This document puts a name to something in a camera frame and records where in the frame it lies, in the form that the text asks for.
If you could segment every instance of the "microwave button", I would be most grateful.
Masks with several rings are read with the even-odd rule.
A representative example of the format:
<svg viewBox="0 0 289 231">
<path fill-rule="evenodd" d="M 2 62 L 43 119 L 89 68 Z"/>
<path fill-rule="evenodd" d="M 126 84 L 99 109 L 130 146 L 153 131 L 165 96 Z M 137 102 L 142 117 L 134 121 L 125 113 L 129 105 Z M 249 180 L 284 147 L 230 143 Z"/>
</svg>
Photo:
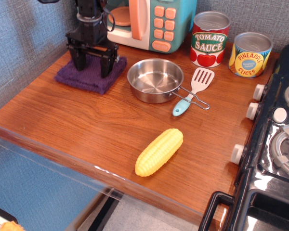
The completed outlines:
<svg viewBox="0 0 289 231">
<path fill-rule="evenodd" d="M 164 26 L 164 20 L 161 18 L 155 18 L 154 19 L 154 26 L 157 28 L 163 28 Z"/>
<path fill-rule="evenodd" d="M 162 30 L 159 29 L 155 29 L 154 30 L 154 37 L 157 39 L 162 39 L 164 36 L 164 32 Z"/>
<path fill-rule="evenodd" d="M 165 12 L 165 8 L 162 6 L 156 6 L 154 8 L 154 15 L 156 17 L 163 17 L 164 16 L 164 12 Z"/>
<path fill-rule="evenodd" d="M 166 9 L 166 18 L 169 19 L 174 19 L 175 18 L 175 14 L 176 14 L 176 9 L 175 8 L 167 8 Z"/>
<path fill-rule="evenodd" d="M 171 44 L 168 42 L 155 40 L 152 43 L 152 47 L 157 51 L 168 52 L 171 48 Z"/>
<path fill-rule="evenodd" d="M 165 29 L 166 30 L 174 30 L 175 22 L 173 20 L 166 20 L 165 21 Z"/>
<path fill-rule="evenodd" d="M 164 39 L 167 40 L 167 41 L 173 41 L 174 33 L 172 31 L 166 31 Z"/>
</svg>

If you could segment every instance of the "pan handle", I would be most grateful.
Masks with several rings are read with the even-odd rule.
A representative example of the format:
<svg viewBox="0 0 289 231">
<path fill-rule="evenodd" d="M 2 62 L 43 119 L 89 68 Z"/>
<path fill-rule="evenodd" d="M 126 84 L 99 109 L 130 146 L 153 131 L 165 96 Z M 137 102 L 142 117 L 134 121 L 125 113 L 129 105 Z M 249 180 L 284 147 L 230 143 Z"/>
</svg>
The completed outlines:
<svg viewBox="0 0 289 231">
<path fill-rule="evenodd" d="M 202 101 L 202 100 L 201 100 L 200 98 L 198 98 L 198 96 L 196 96 L 194 93 L 190 92 L 188 89 L 185 89 L 184 87 L 180 87 L 180 88 L 182 88 L 183 90 L 185 90 L 185 91 L 187 91 L 188 93 L 192 94 L 199 102 L 201 102 L 202 104 L 206 105 L 207 107 L 204 107 L 204 106 L 198 104 L 197 102 L 194 102 L 194 101 L 188 100 L 188 99 L 186 99 L 186 98 L 183 98 L 181 95 L 175 93 L 174 91 L 170 92 L 170 93 L 169 93 L 169 96 L 171 96 L 172 94 L 175 94 L 176 96 L 179 96 L 181 99 L 183 99 L 183 100 L 185 100 L 185 101 L 187 101 L 187 102 L 189 102 L 189 103 L 196 104 L 198 107 L 201 107 L 201 108 L 204 109 L 204 110 L 210 109 L 210 105 L 208 105 L 206 102 Z"/>
</svg>

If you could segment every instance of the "tomato sauce can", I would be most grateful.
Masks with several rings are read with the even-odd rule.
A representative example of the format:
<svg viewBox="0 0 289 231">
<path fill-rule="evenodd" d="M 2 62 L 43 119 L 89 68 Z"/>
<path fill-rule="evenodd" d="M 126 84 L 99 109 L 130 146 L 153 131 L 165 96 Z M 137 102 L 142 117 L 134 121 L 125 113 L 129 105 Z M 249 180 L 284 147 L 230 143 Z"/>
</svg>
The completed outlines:
<svg viewBox="0 0 289 231">
<path fill-rule="evenodd" d="M 202 67 L 215 67 L 223 60 L 230 19 L 221 12 L 205 11 L 194 18 L 191 61 Z"/>
</svg>

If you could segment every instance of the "white knob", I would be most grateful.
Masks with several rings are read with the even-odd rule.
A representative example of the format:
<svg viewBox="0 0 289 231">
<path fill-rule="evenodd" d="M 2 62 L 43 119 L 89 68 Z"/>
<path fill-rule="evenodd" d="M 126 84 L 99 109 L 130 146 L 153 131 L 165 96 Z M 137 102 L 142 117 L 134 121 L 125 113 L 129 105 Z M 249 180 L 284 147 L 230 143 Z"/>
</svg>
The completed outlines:
<svg viewBox="0 0 289 231">
<path fill-rule="evenodd" d="M 254 91 L 253 99 L 260 101 L 264 87 L 265 85 L 263 84 L 257 84 L 256 89 Z"/>
<path fill-rule="evenodd" d="M 284 122 L 287 118 L 287 112 L 284 108 L 279 107 L 273 112 L 273 120 L 280 124 Z"/>
<path fill-rule="evenodd" d="M 241 159 L 241 156 L 243 154 L 243 150 L 244 150 L 243 145 L 236 144 L 235 147 L 233 148 L 230 161 L 232 163 L 235 163 L 236 165 L 238 165 L 240 163 L 240 159 Z"/>
<path fill-rule="evenodd" d="M 259 106 L 258 103 L 250 103 L 249 108 L 246 113 L 246 117 L 248 119 L 254 120 L 258 106 Z"/>
</svg>

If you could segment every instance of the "black stove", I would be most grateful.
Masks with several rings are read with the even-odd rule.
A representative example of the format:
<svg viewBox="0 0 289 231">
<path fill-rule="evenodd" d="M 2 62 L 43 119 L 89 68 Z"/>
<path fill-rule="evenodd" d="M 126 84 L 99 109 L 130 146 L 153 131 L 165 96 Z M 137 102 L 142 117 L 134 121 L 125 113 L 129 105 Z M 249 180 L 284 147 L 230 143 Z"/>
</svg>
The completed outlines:
<svg viewBox="0 0 289 231">
<path fill-rule="evenodd" d="M 266 85 L 258 85 L 247 117 L 254 121 L 245 146 L 236 145 L 235 195 L 215 192 L 199 230 L 208 230 L 218 204 L 229 206 L 222 230 L 289 231 L 289 45 Z"/>
</svg>

